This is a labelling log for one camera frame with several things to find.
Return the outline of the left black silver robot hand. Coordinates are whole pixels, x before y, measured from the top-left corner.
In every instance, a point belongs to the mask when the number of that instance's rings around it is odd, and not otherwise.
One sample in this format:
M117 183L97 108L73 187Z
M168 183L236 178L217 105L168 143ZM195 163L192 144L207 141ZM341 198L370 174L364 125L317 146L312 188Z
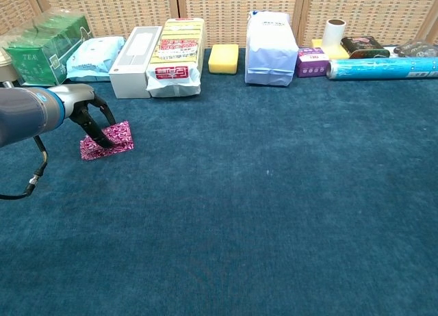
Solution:
M100 109L106 117L109 125L115 125L116 121L107 103L99 97L94 89L86 84L64 85L66 92L58 92L58 96L64 103L66 116L78 124L88 136L102 148L112 148L111 141L102 132L100 126L88 112L88 105L91 104Z

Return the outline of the light blue wet wipes pack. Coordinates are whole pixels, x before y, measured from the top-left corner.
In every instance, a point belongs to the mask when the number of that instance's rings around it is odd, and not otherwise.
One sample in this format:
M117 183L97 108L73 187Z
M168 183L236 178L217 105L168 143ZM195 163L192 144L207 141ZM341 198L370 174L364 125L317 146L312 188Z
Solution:
M67 76L71 81L110 81L109 71L125 44L121 36L91 38L69 57Z

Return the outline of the green tea bag box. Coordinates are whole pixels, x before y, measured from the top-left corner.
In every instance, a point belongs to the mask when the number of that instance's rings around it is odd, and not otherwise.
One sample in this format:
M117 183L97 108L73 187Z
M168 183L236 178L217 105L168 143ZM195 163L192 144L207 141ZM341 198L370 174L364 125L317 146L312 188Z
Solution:
M52 9L0 36L24 85L53 86L64 82L66 63L92 38L82 12Z

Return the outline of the white power strip box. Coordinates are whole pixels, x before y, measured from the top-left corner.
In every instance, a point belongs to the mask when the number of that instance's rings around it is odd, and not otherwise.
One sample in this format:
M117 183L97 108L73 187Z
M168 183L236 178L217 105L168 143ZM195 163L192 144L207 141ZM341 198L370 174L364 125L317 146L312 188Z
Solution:
M146 70L162 26L135 27L109 71L116 98L150 98Z

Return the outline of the beige lunch box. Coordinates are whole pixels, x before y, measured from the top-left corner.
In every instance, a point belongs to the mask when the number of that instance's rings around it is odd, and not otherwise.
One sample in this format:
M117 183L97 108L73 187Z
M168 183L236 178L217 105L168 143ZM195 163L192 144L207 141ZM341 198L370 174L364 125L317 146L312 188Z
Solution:
M14 82L18 79L11 57L0 47L0 83L6 88L13 88Z

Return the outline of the yellow sponge multipack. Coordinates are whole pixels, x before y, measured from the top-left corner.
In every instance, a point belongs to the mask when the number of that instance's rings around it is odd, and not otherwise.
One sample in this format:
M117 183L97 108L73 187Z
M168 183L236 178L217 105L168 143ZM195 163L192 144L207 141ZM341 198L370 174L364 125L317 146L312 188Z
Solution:
M201 93L205 36L205 21L201 18L171 18L165 22L146 69L146 89L152 97Z

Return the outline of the yellow sponge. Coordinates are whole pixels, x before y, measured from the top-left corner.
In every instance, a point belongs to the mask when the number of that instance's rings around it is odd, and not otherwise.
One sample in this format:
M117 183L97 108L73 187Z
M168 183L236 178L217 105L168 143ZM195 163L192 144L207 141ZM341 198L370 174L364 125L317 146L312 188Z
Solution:
M328 56L330 60L344 60L348 59L350 56L348 52L342 45L337 45L336 47L324 47L322 46L322 39L312 39L312 48L321 48L322 51Z
M208 61L209 72L234 75L237 72L238 56L238 44L214 44Z

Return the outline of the rattan folding screen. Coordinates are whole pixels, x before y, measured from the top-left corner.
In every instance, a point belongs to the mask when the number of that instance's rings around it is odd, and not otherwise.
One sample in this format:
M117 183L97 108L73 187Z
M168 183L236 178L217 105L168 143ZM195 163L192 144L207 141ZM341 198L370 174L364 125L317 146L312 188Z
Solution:
M83 12L97 36L128 36L136 26L169 18L204 19L207 44L244 45L248 13L288 13L300 46L321 38L327 20L346 22L346 34L383 44L419 38L438 44L438 0L0 0L0 34L49 8Z

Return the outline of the white paper bag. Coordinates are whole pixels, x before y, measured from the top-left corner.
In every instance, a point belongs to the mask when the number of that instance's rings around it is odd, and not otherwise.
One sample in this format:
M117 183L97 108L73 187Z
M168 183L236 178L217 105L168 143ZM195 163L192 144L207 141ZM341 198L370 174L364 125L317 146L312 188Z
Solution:
M298 45L284 12L249 12L244 80L248 84L288 86L293 79Z

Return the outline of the blue felt table mat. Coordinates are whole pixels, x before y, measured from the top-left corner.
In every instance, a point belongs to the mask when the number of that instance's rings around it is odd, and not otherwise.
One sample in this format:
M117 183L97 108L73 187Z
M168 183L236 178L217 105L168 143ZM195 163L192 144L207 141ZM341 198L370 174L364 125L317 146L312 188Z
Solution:
M134 147L42 135L0 200L0 316L438 316L438 79L94 89Z

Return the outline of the small purple box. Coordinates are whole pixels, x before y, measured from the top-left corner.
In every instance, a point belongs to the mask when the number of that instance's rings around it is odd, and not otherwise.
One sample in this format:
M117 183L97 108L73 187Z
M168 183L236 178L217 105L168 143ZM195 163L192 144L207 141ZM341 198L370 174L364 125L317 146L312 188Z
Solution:
M329 57L321 48L298 50L296 75L298 77L320 77L326 75Z

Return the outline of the white paper roll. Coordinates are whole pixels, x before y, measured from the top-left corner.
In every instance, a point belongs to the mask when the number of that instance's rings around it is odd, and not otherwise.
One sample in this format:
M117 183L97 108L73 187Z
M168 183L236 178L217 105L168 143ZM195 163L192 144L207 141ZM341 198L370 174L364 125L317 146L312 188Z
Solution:
M338 18L328 19L322 36L322 47L332 49L338 47L344 37L346 21Z

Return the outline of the black tin can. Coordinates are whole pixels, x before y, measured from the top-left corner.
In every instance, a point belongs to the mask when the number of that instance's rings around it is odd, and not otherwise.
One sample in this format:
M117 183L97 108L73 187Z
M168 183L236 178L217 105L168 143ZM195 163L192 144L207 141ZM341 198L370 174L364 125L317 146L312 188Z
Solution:
M341 39L341 45L350 59L389 57L385 49L373 36L350 36Z

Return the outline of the blue cling film roll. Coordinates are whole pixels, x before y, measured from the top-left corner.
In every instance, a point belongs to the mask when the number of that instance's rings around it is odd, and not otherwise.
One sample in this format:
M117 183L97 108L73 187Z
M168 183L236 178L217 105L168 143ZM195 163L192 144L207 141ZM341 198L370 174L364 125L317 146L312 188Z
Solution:
M326 76L333 80L438 78L438 57L383 57L331 60Z

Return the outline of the dark wrapped packet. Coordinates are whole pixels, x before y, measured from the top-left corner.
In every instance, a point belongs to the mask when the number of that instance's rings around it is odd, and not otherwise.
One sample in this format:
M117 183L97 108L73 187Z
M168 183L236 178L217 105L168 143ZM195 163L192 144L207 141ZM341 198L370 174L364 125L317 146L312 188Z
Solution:
M410 40L396 46L394 53L398 57L438 57L438 47L425 40Z

